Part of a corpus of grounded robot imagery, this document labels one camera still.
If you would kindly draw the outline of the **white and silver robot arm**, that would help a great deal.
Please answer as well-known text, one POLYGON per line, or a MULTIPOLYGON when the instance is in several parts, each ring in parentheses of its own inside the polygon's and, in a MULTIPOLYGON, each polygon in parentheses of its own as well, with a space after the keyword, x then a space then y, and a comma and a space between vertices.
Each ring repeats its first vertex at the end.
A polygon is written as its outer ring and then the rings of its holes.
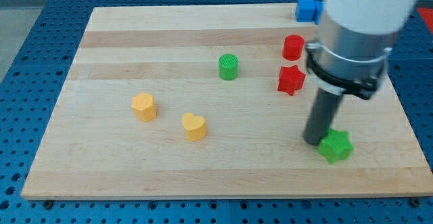
POLYGON ((334 95, 369 99, 416 0, 324 0, 319 27, 307 44, 306 68, 334 95))

